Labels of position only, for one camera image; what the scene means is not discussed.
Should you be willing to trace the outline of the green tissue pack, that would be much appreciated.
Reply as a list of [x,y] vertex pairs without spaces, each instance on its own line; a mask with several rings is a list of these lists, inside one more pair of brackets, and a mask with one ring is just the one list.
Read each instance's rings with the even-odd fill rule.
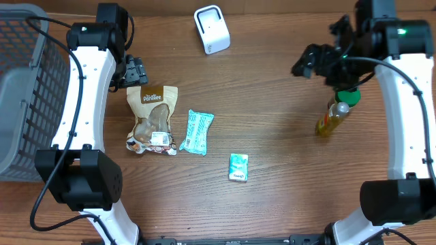
[[230,155],[229,180],[237,182],[248,181],[248,162],[249,156],[247,154],[232,153]]

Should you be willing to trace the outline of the yellow dish soap bottle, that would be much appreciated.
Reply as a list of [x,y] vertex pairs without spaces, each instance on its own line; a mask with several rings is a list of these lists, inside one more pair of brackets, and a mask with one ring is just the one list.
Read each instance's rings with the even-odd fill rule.
[[345,102],[333,104],[328,111],[317,121],[315,133],[318,136],[328,137],[347,117],[349,106]]

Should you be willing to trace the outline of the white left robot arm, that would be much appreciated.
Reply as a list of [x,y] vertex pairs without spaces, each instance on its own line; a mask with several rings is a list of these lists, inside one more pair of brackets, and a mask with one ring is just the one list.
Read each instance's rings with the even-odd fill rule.
[[89,220],[102,244],[144,243],[121,201],[121,168],[103,141],[108,94],[147,81],[142,61],[127,54],[133,37],[133,18],[117,3],[100,3],[94,22],[68,27],[63,48],[70,74],[61,122],[51,147],[35,156],[43,192]]

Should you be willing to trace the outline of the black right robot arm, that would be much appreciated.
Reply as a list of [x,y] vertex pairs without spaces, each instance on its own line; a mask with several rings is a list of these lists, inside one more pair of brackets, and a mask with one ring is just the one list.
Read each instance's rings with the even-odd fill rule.
[[292,235],[293,244],[381,244],[383,235],[435,217],[433,38],[425,20],[401,20],[393,1],[358,1],[330,26],[334,45],[310,44],[295,76],[324,77],[336,91],[377,78],[388,124],[388,177],[366,181],[360,205],[320,235]]

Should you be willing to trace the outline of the brown snack pouch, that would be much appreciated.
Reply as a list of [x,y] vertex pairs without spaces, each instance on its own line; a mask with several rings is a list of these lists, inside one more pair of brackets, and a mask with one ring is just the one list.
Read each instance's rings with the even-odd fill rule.
[[178,99],[175,86],[135,86],[127,89],[127,102],[135,125],[127,135],[126,148],[137,154],[156,152],[175,156],[177,147],[170,118]]

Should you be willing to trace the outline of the green lid jar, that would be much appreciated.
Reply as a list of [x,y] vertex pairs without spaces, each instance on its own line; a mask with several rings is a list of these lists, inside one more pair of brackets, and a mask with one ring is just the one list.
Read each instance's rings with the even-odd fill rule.
[[353,108],[359,103],[360,99],[361,93],[358,88],[353,88],[350,91],[335,92],[328,102],[328,108],[331,108],[332,105],[340,102],[344,102],[349,106],[349,108]]

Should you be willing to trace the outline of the teal snack wrapper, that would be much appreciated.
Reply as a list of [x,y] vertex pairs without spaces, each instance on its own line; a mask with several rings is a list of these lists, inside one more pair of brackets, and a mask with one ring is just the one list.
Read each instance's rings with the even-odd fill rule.
[[207,133],[213,123],[213,114],[194,112],[188,113],[186,137],[179,150],[205,156],[207,154]]

